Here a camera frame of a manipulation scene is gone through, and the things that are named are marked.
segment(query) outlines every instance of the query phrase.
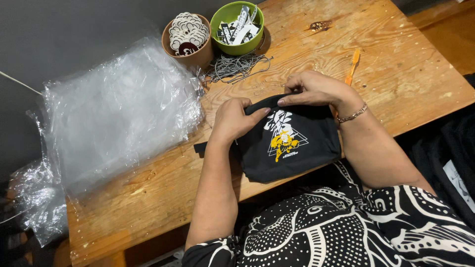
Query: woman's right hand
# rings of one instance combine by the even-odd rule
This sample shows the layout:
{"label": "woman's right hand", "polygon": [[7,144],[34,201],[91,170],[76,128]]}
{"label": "woman's right hand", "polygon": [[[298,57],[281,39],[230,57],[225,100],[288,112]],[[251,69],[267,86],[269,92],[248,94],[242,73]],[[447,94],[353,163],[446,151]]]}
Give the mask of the woman's right hand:
{"label": "woman's right hand", "polygon": [[281,98],[279,106],[332,105],[340,118],[355,113],[364,105],[358,92],[344,82],[310,70],[291,74],[285,84],[285,93],[299,94]]}

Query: hand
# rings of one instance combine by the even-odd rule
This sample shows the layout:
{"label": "hand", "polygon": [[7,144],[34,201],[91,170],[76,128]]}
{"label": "hand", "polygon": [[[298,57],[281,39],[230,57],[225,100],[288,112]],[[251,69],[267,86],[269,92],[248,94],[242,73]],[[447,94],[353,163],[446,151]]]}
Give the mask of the hand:
{"label": "hand", "polygon": [[279,106],[332,105],[340,117],[353,114],[364,105],[360,95],[344,82],[310,70],[290,75],[285,93],[300,94],[281,98]]}
{"label": "hand", "polygon": [[231,145],[233,140],[245,135],[270,111],[270,108],[261,108],[247,116],[244,108],[252,105],[249,98],[231,98],[225,101],[216,111],[213,132],[210,142],[219,142]]}

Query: orange toothbrush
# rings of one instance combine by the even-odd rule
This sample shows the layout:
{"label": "orange toothbrush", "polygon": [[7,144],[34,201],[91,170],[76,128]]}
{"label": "orange toothbrush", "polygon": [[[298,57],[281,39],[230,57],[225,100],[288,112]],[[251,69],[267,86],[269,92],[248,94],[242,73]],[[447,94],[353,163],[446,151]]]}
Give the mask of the orange toothbrush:
{"label": "orange toothbrush", "polygon": [[351,71],[348,77],[345,79],[345,83],[349,86],[352,85],[353,72],[355,71],[356,63],[360,60],[360,50],[357,48],[355,54],[353,55],[353,61],[351,62]]}

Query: plastic wrap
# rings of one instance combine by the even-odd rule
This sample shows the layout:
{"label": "plastic wrap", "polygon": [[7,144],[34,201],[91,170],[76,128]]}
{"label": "plastic wrap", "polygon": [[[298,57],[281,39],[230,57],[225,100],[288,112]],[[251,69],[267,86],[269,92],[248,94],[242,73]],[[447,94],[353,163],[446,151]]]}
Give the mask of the plastic wrap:
{"label": "plastic wrap", "polygon": [[[38,117],[29,112],[38,126],[42,141],[44,129]],[[60,178],[53,174],[51,162],[42,143],[43,157],[14,172],[10,188],[15,196],[15,210],[24,230],[32,229],[43,247],[67,233],[66,201]]]}
{"label": "plastic wrap", "polygon": [[45,88],[47,150],[73,203],[187,141],[203,118],[199,80],[157,37]]}

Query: white cable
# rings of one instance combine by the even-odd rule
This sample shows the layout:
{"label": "white cable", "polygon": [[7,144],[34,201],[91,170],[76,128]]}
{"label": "white cable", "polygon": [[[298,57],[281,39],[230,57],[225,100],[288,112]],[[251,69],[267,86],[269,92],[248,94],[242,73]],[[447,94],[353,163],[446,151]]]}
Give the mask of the white cable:
{"label": "white cable", "polygon": [[9,219],[4,220],[3,222],[0,222],[0,224],[2,224],[2,223],[4,223],[4,222],[7,222],[7,221],[9,221],[9,220],[11,220],[11,219],[13,219],[13,218],[15,218],[16,216],[20,215],[21,213],[23,213],[23,212],[25,212],[25,211],[27,211],[27,210],[24,210],[24,211],[20,212],[19,214],[15,215],[15,216],[13,216],[13,217],[10,217]]}
{"label": "white cable", "polygon": [[37,93],[37,94],[43,95],[42,93],[38,92],[37,90],[35,90],[35,89],[29,87],[28,85],[26,85],[26,84],[24,84],[24,83],[22,83],[22,82],[20,82],[20,81],[18,81],[18,80],[15,80],[14,78],[12,78],[12,77],[6,75],[5,73],[3,73],[3,72],[1,72],[1,71],[0,71],[0,74],[2,74],[3,76],[7,77],[8,79],[10,79],[10,80],[12,80],[12,81],[15,81],[15,82],[17,82],[17,83],[19,83],[19,84],[25,86],[26,88],[32,90],[33,92],[35,92],[35,93]]}

